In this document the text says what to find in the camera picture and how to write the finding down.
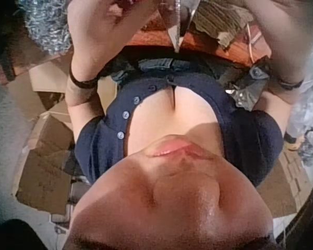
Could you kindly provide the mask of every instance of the person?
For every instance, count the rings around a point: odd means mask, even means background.
[[[229,3],[251,11],[272,50],[272,77],[252,112],[237,108],[195,63],[172,60],[160,69],[143,60],[105,115],[99,72],[158,1],[129,9],[113,0],[71,1],[66,102],[76,157],[92,187],[75,207],[64,249],[274,245],[272,216],[255,187],[283,147],[313,44],[313,2]]]

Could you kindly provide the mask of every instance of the chest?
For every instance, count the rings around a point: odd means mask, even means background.
[[[213,109],[185,87],[170,86],[147,97],[133,112],[126,132],[126,155],[169,134],[187,135],[207,150],[223,155],[221,131]]]

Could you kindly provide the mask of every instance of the wooden table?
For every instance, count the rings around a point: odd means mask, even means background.
[[[256,25],[251,25],[252,38],[255,39],[253,44],[252,54],[254,61],[262,58],[265,55],[270,55],[270,50],[266,45],[264,38],[260,35],[259,29]],[[214,40],[204,33],[188,31],[181,46],[181,49],[189,49],[192,51],[199,51],[209,55],[219,56],[228,59],[232,62],[242,64],[250,67],[252,65],[249,49],[248,39],[246,38],[246,31],[236,37],[232,45],[223,50],[217,40]],[[138,31],[133,39],[128,43],[128,46],[164,46],[172,47],[172,43],[167,32],[162,26],[162,22],[158,18],[154,18],[142,30]],[[6,84],[11,80],[7,79],[5,71],[9,71],[15,75],[28,71],[30,68],[45,63],[49,60],[59,58],[60,55],[50,56],[46,52],[41,51],[37,45],[28,38],[28,31],[22,25],[16,29],[15,33],[9,40],[7,47],[7,55],[10,60],[7,63],[0,63],[0,83]]]

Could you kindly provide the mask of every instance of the navy blue shirt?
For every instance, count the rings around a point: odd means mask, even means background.
[[[122,160],[127,125],[135,108],[148,96],[170,85],[192,90],[212,107],[222,134],[225,159],[254,186],[267,176],[282,147],[276,121],[264,111],[237,108],[215,79],[204,73],[143,74],[118,93],[103,118],[96,117],[82,129],[75,153],[82,171],[93,184]]]

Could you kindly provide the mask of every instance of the metal object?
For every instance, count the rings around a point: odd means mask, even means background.
[[[183,42],[200,0],[162,0],[159,13],[166,26],[175,52]]]

